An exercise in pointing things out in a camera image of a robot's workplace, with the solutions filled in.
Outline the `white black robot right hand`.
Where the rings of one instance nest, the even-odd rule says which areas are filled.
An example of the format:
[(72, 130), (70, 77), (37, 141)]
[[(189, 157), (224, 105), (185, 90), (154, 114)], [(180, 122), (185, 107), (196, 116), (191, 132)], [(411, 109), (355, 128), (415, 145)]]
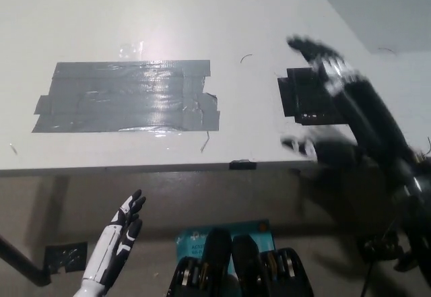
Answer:
[(301, 36), (286, 41), (318, 75), (361, 150), (383, 169), (412, 173), (415, 154), (370, 80), (326, 44)]

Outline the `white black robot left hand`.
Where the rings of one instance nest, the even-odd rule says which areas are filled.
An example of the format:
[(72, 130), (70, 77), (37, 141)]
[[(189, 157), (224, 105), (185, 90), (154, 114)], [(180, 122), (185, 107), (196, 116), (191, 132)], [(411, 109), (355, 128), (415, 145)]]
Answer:
[(145, 200), (139, 189), (119, 207), (99, 237), (84, 271), (84, 280), (102, 285), (105, 291), (114, 285), (141, 231), (139, 212)]

